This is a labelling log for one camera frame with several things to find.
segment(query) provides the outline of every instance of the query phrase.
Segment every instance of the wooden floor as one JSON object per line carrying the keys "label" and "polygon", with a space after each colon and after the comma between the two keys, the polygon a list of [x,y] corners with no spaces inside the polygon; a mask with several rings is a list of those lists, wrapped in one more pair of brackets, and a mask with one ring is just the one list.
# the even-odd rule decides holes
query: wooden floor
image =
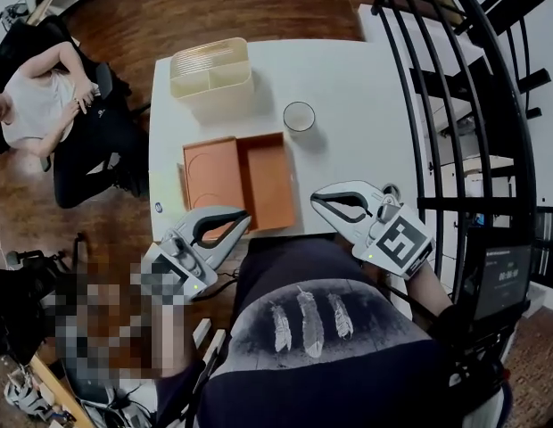
{"label": "wooden floor", "polygon": [[[65,20],[90,58],[108,62],[133,89],[131,105],[150,100],[157,59],[229,37],[359,40],[360,3],[373,0],[86,0]],[[0,224],[5,252],[70,250],[77,232],[89,241],[89,273],[127,277],[151,241],[148,201],[111,189],[73,210],[54,203],[53,173],[38,159],[0,158]],[[232,292],[192,309],[227,327]]]}

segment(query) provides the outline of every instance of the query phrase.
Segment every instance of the black chair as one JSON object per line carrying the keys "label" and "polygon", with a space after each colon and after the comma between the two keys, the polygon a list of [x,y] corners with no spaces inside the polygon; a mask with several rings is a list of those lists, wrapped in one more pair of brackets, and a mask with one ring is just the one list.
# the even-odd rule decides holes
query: black chair
{"label": "black chair", "polygon": [[46,257],[42,251],[7,253],[10,266],[22,264],[16,271],[0,269],[0,357],[9,355],[26,366],[45,337],[52,335],[41,304],[45,296],[64,277],[77,272],[78,247],[84,236],[74,240],[72,264],[65,265],[63,252]]}
{"label": "black chair", "polygon": [[[130,96],[132,91],[129,84],[122,81],[107,63],[98,63],[88,59],[78,49],[70,32],[58,16],[48,16],[42,20],[36,27],[17,21],[0,44],[0,92],[3,92],[5,86],[11,79],[15,71],[28,59],[39,55],[49,47],[59,43],[70,42],[84,66],[88,78],[98,84],[101,95],[105,99],[112,95],[114,99],[124,100]],[[57,69],[66,70],[63,65],[56,65]],[[133,117],[138,116],[150,107],[149,104],[132,112]],[[3,137],[3,130],[0,126],[0,154],[9,150]],[[44,171],[51,167],[50,157],[41,160]]]}

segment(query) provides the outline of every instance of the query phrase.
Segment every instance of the metal railing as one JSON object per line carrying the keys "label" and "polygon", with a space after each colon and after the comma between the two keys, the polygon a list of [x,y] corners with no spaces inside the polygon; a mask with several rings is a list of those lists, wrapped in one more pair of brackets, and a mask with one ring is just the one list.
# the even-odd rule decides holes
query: metal railing
{"label": "metal railing", "polygon": [[[412,132],[412,141],[416,157],[416,170],[422,171],[421,156],[419,154],[419,136],[417,132],[417,123],[415,122],[414,103],[412,100],[413,92],[421,96],[421,103],[425,109],[425,118],[427,131],[429,135],[429,150],[433,163],[433,182],[434,197],[425,197],[425,188],[423,186],[423,174],[417,174],[418,198],[417,207],[422,219],[425,217],[425,210],[436,211],[436,230],[435,230],[435,264],[434,269],[439,276],[442,271],[443,256],[443,213],[444,211],[456,211],[458,213],[457,223],[457,256],[455,266],[455,279],[453,285],[453,300],[457,300],[462,281],[462,271],[464,257],[466,254],[466,237],[469,223],[467,216],[471,214],[483,214],[485,227],[493,227],[493,215],[510,216],[509,233],[516,236],[520,244],[532,244],[534,237],[534,221],[536,216],[536,185],[534,176],[534,158],[532,155],[532,145],[526,123],[526,115],[521,102],[518,84],[511,78],[507,63],[503,58],[499,40],[485,14],[485,7],[490,7],[489,3],[479,4],[477,0],[456,0],[461,9],[452,11],[450,6],[442,3],[440,0],[404,0],[402,5],[395,0],[375,0],[372,7],[372,13],[379,15],[384,23],[388,40],[390,41],[394,59],[400,72],[401,84],[403,87],[406,104],[409,111],[409,120]],[[417,1],[427,2],[433,8],[432,11],[425,11],[417,6]],[[411,67],[416,73],[417,81],[414,81],[415,91],[410,90],[405,77],[405,66],[401,61],[402,55],[398,51],[398,44],[392,33],[392,27],[388,21],[388,15],[384,8],[389,8],[399,26],[404,44],[411,60]],[[417,51],[412,41],[409,30],[402,16],[402,12],[411,13],[414,17],[421,37],[425,41],[425,46],[429,53],[429,58],[433,64],[434,74],[432,72],[422,71],[417,58]],[[459,14],[464,17],[464,22],[457,25],[456,21],[450,21],[450,14]],[[451,92],[449,87],[449,77],[446,77],[442,67],[442,62],[435,49],[432,35],[425,24],[424,18],[436,20],[441,23],[442,28],[449,40],[450,48],[454,53],[457,64],[460,69],[461,90],[463,99],[471,104],[472,115],[475,121],[475,133],[479,145],[481,158],[481,172],[483,176],[483,197],[473,198],[466,196],[465,172],[463,169],[463,156],[461,144],[459,141],[459,131],[457,119],[451,103]],[[487,121],[477,96],[477,88],[473,81],[472,72],[462,51],[461,44],[458,41],[458,33],[465,29],[475,29],[477,34],[477,44],[484,50],[484,56],[491,69],[496,96],[493,100],[500,107],[504,126],[504,131],[511,144],[512,159],[514,162],[514,175],[516,176],[516,196],[511,198],[493,196],[491,161],[489,153],[489,142],[485,126]],[[442,167],[439,147],[437,143],[437,132],[433,122],[433,113],[429,102],[429,87],[433,82],[438,82],[440,97],[443,100],[447,121],[449,123],[449,135],[453,150],[453,162],[455,167],[455,178],[457,183],[457,197],[444,196],[442,187]]]}
{"label": "metal railing", "polygon": [[[497,4],[500,0],[484,0],[484,2],[481,3],[481,8],[485,12],[488,12],[495,4]],[[528,35],[526,32],[526,23],[524,22],[524,16],[520,18],[518,21],[520,24],[520,32],[523,40],[523,50],[524,50],[524,65],[526,74],[525,76],[530,76],[530,51],[528,46]],[[470,29],[472,27],[472,22],[469,19],[465,19],[458,27],[455,28],[455,34],[460,35],[464,33],[466,30]],[[520,73],[518,69],[518,60],[516,58],[516,48],[515,48],[515,40],[512,35],[512,29],[510,27],[507,28],[507,37],[508,37],[508,48],[510,50],[510,55],[513,62],[513,68],[515,72],[515,79],[516,83],[520,80]],[[526,105],[524,107],[524,112],[527,113],[530,108],[530,91],[526,93]]]}

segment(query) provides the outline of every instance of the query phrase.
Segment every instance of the white feather graphic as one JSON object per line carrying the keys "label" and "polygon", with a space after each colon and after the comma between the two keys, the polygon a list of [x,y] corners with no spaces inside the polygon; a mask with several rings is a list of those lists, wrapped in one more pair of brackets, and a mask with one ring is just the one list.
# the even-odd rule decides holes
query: white feather graphic
{"label": "white feather graphic", "polygon": [[277,352],[280,352],[285,347],[290,350],[293,336],[288,326],[285,310],[280,306],[273,306],[272,311],[273,320],[275,320],[275,349]]}
{"label": "white feather graphic", "polygon": [[318,358],[322,354],[324,345],[324,327],[318,314],[318,306],[314,301],[314,295],[310,292],[301,291],[296,300],[302,311],[302,339],[304,349],[313,358]]}
{"label": "white feather graphic", "polygon": [[335,293],[330,293],[328,294],[328,301],[330,301],[332,309],[334,310],[334,319],[336,321],[338,336],[342,339],[346,339],[348,335],[351,337],[354,334],[354,325],[351,322],[348,310],[346,306],[344,306],[342,299]]}

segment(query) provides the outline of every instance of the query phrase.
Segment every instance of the person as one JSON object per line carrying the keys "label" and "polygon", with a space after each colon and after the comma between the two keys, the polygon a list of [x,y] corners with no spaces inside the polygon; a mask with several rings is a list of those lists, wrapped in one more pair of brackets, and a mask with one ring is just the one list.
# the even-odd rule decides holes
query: person
{"label": "person", "polygon": [[[190,402],[200,428],[460,426],[448,353],[382,295],[380,275],[333,241],[253,240],[224,359],[198,391],[204,364],[189,329],[156,329],[156,426],[175,422]],[[437,317],[452,306],[428,263],[407,288]],[[174,325],[178,315],[166,309],[156,318]],[[425,317],[414,320],[427,328]]]}
{"label": "person", "polygon": [[[57,70],[61,63],[67,70]],[[115,185],[134,196],[147,188],[148,135],[117,97],[102,100],[70,42],[21,65],[0,94],[5,142],[44,158],[54,152],[54,197],[73,208]],[[88,174],[113,152],[113,169]]]}

